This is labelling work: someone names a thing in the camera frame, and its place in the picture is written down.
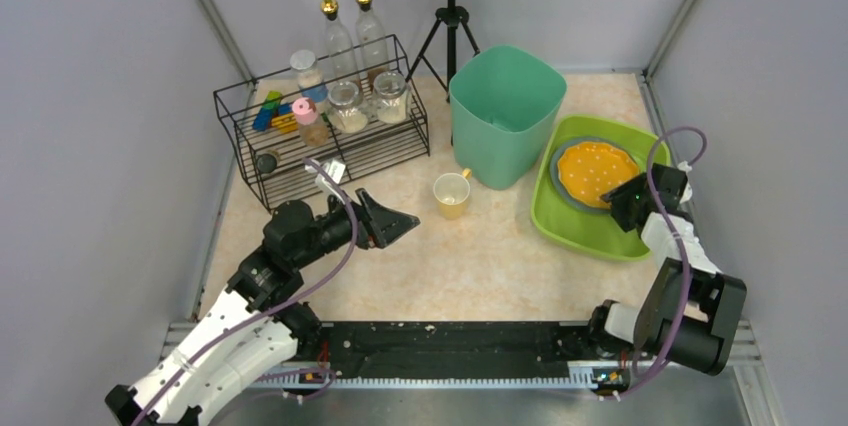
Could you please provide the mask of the cream yellow mug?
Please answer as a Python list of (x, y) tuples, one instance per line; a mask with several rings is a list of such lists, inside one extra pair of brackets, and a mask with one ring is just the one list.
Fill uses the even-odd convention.
[(465, 168), (461, 173), (445, 173), (439, 176), (432, 187), (440, 215), (449, 220), (461, 217), (470, 201), (472, 171)]

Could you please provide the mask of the pink lid spice jar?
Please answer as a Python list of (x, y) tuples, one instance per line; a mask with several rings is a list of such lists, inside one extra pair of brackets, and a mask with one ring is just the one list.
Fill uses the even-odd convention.
[(299, 135), (307, 146), (319, 147), (328, 141), (327, 125), (311, 99), (296, 99), (291, 104), (291, 110), (298, 125)]

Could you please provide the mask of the black lid spice jar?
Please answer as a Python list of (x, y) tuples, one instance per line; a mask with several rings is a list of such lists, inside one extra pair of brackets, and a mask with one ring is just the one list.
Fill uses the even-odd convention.
[(273, 173), (279, 164), (279, 156), (272, 151), (263, 152), (258, 154), (255, 159), (256, 170), (261, 175), (268, 175)]

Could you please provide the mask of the large clear glass jar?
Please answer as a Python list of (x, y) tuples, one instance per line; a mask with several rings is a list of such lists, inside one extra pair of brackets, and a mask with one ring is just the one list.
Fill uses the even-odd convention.
[(340, 132), (357, 133), (369, 123), (360, 87), (352, 81), (340, 81), (328, 90), (331, 124)]

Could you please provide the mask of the blue label jar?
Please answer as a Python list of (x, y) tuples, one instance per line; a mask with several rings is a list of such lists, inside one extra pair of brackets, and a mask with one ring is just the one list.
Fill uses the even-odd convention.
[(325, 112), (328, 89), (315, 53), (307, 49), (294, 52), (290, 56), (290, 66), (302, 95), (311, 100), (320, 112)]

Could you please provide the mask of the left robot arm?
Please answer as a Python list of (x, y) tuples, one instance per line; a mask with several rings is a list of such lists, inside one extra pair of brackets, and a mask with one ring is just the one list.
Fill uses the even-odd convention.
[(327, 198), (316, 215), (302, 200), (280, 204), (259, 247), (239, 265), (215, 303), (148, 375), (117, 385), (105, 404), (121, 425), (208, 425), (272, 367), (316, 344), (321, 323), (293, 301), (302, 269), (347, 249), (385, 249), (419, 226), (418, 217), (376, 202)]

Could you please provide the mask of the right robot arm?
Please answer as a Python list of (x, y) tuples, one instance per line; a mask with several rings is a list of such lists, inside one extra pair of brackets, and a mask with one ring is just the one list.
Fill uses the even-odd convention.
[(637, 232), (658, 265), (639, 308), (607, 299), (588, 323), (590, 337), (615, 351), (640, 352), (715, 376), (730, 357), (747, 286), (706, 255), (690, 216), (681, 210), (687, 174), (655, 164), (603, 195), (625, 232)]

